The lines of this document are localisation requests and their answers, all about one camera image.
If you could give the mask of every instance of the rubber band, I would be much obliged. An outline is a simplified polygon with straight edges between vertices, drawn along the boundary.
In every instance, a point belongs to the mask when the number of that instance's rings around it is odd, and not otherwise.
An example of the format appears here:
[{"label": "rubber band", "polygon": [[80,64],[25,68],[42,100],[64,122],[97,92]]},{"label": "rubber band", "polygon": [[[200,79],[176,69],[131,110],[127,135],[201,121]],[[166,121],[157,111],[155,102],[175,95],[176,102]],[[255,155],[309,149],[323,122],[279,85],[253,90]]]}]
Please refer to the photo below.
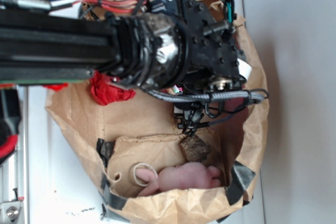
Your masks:
[{"label": "rubber band", "polygon": [[136,174],[135,174],[135,170],[136,170],[137,168],[139,168],[139,166],[145,166],[145,168],[151,170],[151,171],[155,174],[156,179],[158,179],[159,176],[158,176],[158,174],[157,174],[157,172],[156,172],[156,170],[154,169],[153,166],[151,166],[150,164],[147,164],[147,163],[138,163],[138,164],[134,165],[134,167],[133,167],[133,178],[134,178],[135,183],[136,183],[138,186],[146,187],[146,186],[149,185],[149,183],[150,183],[150,182],[148,182],[147,184],[143,184],[143,183],[141,183],[140,181],[138,181],[138,178],[137,178],[137,176],[136,176]]}]

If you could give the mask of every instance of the black tape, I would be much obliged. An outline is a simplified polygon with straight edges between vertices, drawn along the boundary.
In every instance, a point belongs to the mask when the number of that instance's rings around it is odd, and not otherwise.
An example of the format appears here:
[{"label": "black tape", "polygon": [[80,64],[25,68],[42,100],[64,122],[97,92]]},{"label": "black tape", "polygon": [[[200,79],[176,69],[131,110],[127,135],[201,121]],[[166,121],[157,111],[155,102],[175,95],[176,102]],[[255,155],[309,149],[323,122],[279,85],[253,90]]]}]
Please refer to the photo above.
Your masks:
[{"label": "black tape", "polygon": [[107,168],[109,160],[113,154],[114,145],[115,142],[106,142],[104,139],[101,138],[99,138],[97,141],[96,150],[100,158],[103,160],[105,168]]},{"label": "black tape", "polygon": [[103,189],[103,199],[106,204],[115,210],[122,210],[126,205],[127,199],[124,197],[117,196],[110,192],[109,182],[105,175],[103,175],[101,181],[101,189]]},{"label": "black tape", "polygon": [[216,220],[216,221],[217,221],[217,223],[222,223],[222,222],[223,222],[224,220],[226,220],[229,216],[230,216],[230,215],[225,216],[225,217],[222,217],[222,218],[220,218],[220,219],[218,219],[218,220]]},{"label": "black tape", "polygon": [[244,192],[255,178],[256,173],[247,166],[235,161],[231,175],[232,182],[226,190],[226,197],[229,204],[234,205],[242,198]]},{"label": "black tape", "polygon": [[125,219],[124,217],[120,216],[119,214],[116,214],[115,212],[109,209],[106,209],[105,217],[108,219],[117,220],[124,223],[131,223],[131,221],[129,221],[128,219]]}]

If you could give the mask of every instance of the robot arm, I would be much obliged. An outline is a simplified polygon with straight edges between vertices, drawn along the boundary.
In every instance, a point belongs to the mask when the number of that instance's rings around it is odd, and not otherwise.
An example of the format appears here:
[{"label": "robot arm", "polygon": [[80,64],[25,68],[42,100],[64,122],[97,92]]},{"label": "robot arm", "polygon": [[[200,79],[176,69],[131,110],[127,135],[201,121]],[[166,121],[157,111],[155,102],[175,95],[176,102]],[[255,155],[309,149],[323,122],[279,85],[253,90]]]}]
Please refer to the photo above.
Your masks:
[{"label": "robot arm", "polygon": [[[226,100],[245,98],[235,113],[267,98],[260,90],[243,90],[251,67],[233,38],[234,0],[225,1],[220,22],[196,0],[138,0],[133,15],[107,12],[104,22],[89,22],[48,16],[47,0],[0,0],[6,7],[0,9],[0,83],[64,83],[99,71],[116,86],[179,103],[184,113],[178,126],[192,136],[206,126],[200,121],[209,103],[222,108]],[[173,85],[183,92],[160,91]],[[16,134],[8,129],[8,136]]]}]

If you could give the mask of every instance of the teal connector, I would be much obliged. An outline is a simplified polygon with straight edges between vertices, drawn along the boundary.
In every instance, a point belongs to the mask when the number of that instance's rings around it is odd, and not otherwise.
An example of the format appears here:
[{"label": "teal connector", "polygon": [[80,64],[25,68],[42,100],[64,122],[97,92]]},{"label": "teal connector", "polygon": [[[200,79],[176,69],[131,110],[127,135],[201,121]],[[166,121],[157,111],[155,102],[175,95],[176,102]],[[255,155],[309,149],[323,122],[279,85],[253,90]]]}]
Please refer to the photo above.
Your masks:
[{"label": "teal connector", "polygon": [[232,23],[232,9],[231,9],[231,4],[230,3],[226,3],[227,6],[227,18],[229,20],[230,23]]}]

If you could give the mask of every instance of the metal frame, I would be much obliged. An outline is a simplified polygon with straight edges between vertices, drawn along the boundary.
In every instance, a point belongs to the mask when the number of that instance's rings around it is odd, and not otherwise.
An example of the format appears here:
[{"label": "metal frame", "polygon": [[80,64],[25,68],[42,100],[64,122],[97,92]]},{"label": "metal frame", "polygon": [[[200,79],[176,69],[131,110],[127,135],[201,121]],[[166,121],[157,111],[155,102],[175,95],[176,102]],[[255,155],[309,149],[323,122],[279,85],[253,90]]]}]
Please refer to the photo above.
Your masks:
[{"label": "metal frame", "polygon": [[[0,222],[29,224],[29,195],[28,195],[28,163],[27,163],[27,129],[28,129],[28,89],[18,88],[22,122],[19,127],[20,135],[15,153],[0,167]],[[7,217],[8,210],[16,217],[11,222]]]}]

